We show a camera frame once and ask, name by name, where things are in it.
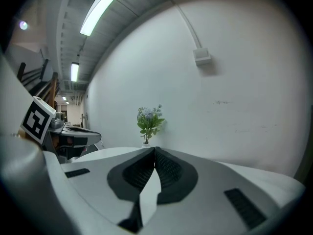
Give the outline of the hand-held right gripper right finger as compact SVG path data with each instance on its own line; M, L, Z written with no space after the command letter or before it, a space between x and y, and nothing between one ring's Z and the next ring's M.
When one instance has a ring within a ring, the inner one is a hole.
M235 170L155 148L161 193L143 235L272 235L289 207Z

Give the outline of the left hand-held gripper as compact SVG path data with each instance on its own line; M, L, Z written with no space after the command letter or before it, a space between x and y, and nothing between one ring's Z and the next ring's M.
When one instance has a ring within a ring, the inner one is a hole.
M57 152L57 148L54 147L53 135L59 137L59 147L85 147L101 141L100 133L76 126L65 126L64 136L60 136L61 133L50 132L49 125L56 113L57 111L42 99L33 96L33 101L24 116L21 128L43 150L54 153L59 161L65 161L66 157L61 156Z

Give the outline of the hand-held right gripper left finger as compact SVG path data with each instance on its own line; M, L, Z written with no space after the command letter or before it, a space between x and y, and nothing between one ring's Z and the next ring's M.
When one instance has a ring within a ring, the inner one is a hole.
M65 175L86 203L107 221L138 233L143 228L139 196L155 162L154 148L105 159L64 164Z

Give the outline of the blue flower bouquet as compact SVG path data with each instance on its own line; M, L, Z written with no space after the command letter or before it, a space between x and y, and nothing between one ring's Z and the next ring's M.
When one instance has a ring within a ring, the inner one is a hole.
M138 109L137 125L140 128L141 137L144 139L144 145L147 145L149 139L160 131L164 121L161 104L152 109L147 107Z

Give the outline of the short ceiling light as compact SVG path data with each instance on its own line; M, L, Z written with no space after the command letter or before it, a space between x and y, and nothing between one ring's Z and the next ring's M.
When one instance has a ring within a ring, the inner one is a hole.
M71 79L72 82L76 82L77 81L77 77L78 77L78 71L79 71L79 63L72 62L70 69L71 69L71 71L70 71L70 79Z

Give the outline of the stacked dark wooden furniture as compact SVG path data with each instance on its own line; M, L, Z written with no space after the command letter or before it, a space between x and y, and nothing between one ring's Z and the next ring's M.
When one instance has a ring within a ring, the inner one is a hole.
M40 68L25 72L26 63L21 62L17 73L17 79L32 96L39 97L53 109L57 109L56 96L60 90L58 73L54 72L52 78L43 81L49 60L45 59Z

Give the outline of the long ceiling light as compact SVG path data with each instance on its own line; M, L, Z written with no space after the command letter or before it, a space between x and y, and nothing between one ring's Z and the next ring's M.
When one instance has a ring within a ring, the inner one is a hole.
M103 13L115 0L94 0L83 21L80 33L90 36Z

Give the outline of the white wall switch box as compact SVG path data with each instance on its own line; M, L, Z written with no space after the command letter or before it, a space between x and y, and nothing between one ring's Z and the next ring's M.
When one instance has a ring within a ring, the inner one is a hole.
M211 56L208 48L198 48L193 50L194 60L197 66L207 65L211 63Z

